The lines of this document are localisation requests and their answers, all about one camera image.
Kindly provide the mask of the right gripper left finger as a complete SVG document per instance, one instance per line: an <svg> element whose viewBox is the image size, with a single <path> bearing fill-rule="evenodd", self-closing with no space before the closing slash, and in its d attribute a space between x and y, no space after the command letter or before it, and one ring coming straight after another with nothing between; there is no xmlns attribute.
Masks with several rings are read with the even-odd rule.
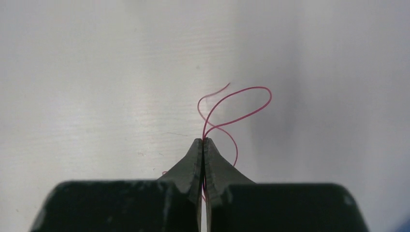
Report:
<svg viewBox="0 0 410 232"><path fill-rule="evenodd" d="M158 180L174 183L179 192L198 207L202 205L203 178L203 140L197 138L186 155Z"/></svg>

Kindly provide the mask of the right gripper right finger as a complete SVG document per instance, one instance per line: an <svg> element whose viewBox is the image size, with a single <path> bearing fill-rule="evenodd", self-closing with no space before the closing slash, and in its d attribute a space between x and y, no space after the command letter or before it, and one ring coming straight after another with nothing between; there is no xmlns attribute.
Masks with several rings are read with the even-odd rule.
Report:
<svg viewBox="0 0 410 232"><path fill-rule="evenodd" d="M254 184L229 163L211 138L204 139L204 194L208 207L223 204L222 194L229 185Z"/></svg>

